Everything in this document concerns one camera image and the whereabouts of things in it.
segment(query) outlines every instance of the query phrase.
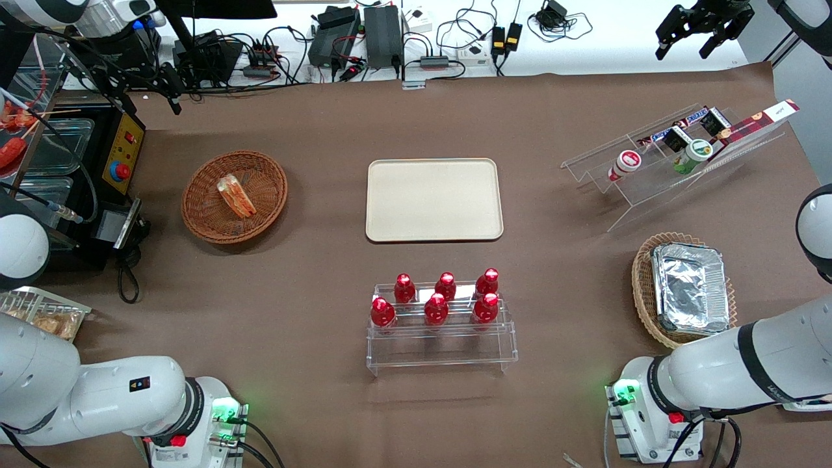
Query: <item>robotic base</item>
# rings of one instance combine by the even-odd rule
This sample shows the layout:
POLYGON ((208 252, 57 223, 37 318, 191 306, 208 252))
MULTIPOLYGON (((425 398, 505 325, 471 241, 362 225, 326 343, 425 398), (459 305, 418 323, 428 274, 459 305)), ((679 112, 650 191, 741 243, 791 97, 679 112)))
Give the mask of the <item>robotic base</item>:
MULTIPOLYGON (((647 369, 653 359, 638 357, 624 366, 621 379, 607 386, 607 404, 621 458, 641 463, 664 463, 687 422, 673 424, 653 401, 647 387, 647 369), (626 398, 628 405, 613 406, 626 398)), ((673 461, 694 461, 701 456, 702 424, 698 425, 673 461)))
POLYGON ((214 377, 197 377, 204 392, 204 403, 196 428, 183 446, 156 446, 150 442, 153 468, 241 468, 242 449, 209 441, 223 436, 245 440, 245 425, 236 426, 217 421, 220 416, 246 418, 248 405, 241 405, 231 397, 228 388, 214 377))

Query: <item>red bottle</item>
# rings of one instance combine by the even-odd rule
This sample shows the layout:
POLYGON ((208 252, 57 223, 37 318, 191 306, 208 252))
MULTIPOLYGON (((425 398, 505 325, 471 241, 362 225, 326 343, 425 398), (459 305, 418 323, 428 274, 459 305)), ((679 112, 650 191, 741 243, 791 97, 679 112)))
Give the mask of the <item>red bottle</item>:
POLYGON ((396 302, 403 304, 410 302, 416 297, 416 286, 407 273, 402 273, 396 278, 396 286, 393 288, 393 294, 396 295, 396 302))
POLYGON ((488 268, 485 273, 477 279, 477 294, 480 296, 488 294, 489 292, 497 294, 498 276, 499 273, 497 273, 495 268, 488 268))
POLYGON ((424 324, 442 325, 448 318, 448 303, 442 294, 435 292, 427 302, 424 303, 424 324))
POLYGON ((453 273, 450 271, 443 273, 439 281, 436 281, 433 291, 444 296, 445 302, 453 301, 457 295, 457 283, 453 280, 453 273))
POLYGON ((474 304, 471 321, 473 323, 489 323, 497 318, 499 312, 497 295, 489 292, 485 296, 480 297, 477 303, 474 304))
POLYGON ((396 310, 393 304, 387 302, 383 297, 373 299, 373 308, 369 312, 370 319, 376 326, 394 326, 396 324, 396 310))

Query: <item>yellow control panel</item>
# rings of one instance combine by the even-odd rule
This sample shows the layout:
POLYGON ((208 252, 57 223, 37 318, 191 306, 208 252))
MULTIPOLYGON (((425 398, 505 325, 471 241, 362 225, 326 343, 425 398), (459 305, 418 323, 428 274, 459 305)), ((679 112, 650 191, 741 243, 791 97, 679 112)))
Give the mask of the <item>yellow control panel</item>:
POLYGON ((127 114, 121 115, 116 138, 110 148, 102 178, 122 195, 127 194, 127 187, 133 177, 136 159, 141 148, 145 131, 127 114))

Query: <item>beige tray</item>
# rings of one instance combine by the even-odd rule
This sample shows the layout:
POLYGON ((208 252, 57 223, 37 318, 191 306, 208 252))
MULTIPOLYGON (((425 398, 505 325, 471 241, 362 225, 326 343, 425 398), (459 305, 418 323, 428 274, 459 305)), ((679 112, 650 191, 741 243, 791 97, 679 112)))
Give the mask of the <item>beige tray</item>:
POLYGON ((497 165, 487 158, 373 161, 365 229, 376 242, 497 239, 503 234, 497 165))

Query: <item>brown table mat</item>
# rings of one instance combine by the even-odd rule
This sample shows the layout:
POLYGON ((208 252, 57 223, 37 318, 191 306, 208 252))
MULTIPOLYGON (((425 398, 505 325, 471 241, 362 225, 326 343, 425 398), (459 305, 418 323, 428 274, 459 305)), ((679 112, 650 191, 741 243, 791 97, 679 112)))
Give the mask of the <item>brown table mat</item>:
MULTIPOLYGON (((774 104, 767 64, 434 81, 417 92, 398 82, 294 87, 185 102, 179 117, 158 96, 135 100, 150 129, 132 184, 153 222, 135 269, 144 296, 122 304, 112 269, 50 275, 45 287, 99 311, 76 339, 83 361, 168 355, 188 375, 220 378, 251 404, 251 420, 289 468, 543 468, 567 466, 563 452, 602 466, 603 385, 630 359, 666 352, 638 321, 630 286, 632 258, 657 232, 690 233, 722 251, 740 323, 829 292, 795 239, 797 207, 818 184, 788 127, 727 180, 611 234, 603 198, 559 169, 694 102, 743 117, 774 104), (217 248, 186 230, 180 196, 200 164, 240 148, 283 166, 289 199, 260 239, 217 248), (367 166, 394 157, 493 159, 503 237, 369 242, 367 166), (402 271, 415 281, 446 270, 474 279, 487 266, 501 272, 520 361, 505 376, 439 367, 374 380, 364 366, 373 284, 402 271)), ((736 419, 741 466, 829 464, 828 416, 767 408, 736 419)), ((710 459, 717 430, 706 432, 710 459)), ((724 461, 729 436, 726 444, 724 461)), ((634 466, 617 458, 614 441, 610 449, 613 466, 634 466)), ((143 466, 122 435, 32 452, 61 468, 143 466)), ((0 461, 28 466, 10 448, 0 461)))

